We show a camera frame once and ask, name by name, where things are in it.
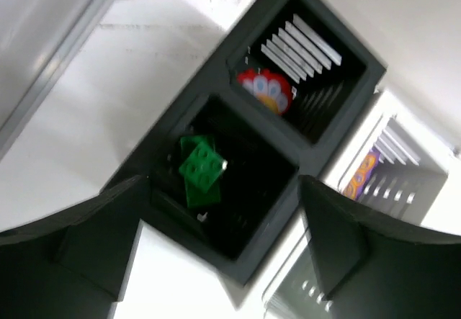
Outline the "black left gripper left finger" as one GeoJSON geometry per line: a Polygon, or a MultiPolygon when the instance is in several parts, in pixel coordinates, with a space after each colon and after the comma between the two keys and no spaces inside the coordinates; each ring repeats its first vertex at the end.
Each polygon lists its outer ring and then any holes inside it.
{"type": "Polygon", "coordinates": [[[150,194],[133,176],[99,195],[1,232],[2,318],[108,318],[150,194]]]}

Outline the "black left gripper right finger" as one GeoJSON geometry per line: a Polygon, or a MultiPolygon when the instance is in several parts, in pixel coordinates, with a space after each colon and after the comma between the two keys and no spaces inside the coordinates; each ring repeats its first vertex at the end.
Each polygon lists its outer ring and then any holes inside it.
{"type": "Polygon", "coordinates": [[[298,178],[320,290],[333,318],[459,318],[460,237],[298,178]]]}

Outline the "purple patterned lego piece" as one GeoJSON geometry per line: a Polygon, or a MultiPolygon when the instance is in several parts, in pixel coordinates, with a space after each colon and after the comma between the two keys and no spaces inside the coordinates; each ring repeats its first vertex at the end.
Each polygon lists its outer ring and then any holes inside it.
{"type": "Polygon", "coordinates": [[[375,167],[379,164],[381,152],[372,149],[362,160],[342,194],[356,200],[362,194],[365,184],[370,180],[375,167]]]}

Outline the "green lego brick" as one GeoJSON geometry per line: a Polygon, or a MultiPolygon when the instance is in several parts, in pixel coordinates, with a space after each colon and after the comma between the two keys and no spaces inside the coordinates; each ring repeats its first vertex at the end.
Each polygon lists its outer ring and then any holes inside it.
{"type": "Polygon", "coordinates": [[[200,143],[206,144],[215,151],[215,139],[212,135],[186,135],[181,137],[179,142],[181,149],[179,173],[184,179],[187,207],[191,210],[216,205],[221,201],[220,184],[218,179],[206,192],[204,192],[196,184],[191,182],[185,174],[185,171],[182,170],[182,165],[200,143]]]}

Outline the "red flower lego piece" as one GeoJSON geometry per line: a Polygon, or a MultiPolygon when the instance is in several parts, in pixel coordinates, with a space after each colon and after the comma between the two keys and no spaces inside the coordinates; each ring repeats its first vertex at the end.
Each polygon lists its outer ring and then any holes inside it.
{"type": "Polygon", "coordinates": [[[236,79],[273,113],[284,115],[289,110],[292,104],[291,85],[283,75],[268,69],[257,72],[250,68],[240,72],[236,79]]]}

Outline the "small green lego block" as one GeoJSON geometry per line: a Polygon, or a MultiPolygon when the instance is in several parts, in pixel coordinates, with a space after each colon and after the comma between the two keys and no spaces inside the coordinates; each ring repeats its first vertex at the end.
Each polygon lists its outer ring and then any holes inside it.
{"type": "Polygon", "coordinates": [[[191,182],[206,192],[226,170],[228,162],[204,143],[200,143],[182,165],[191,182]]]}

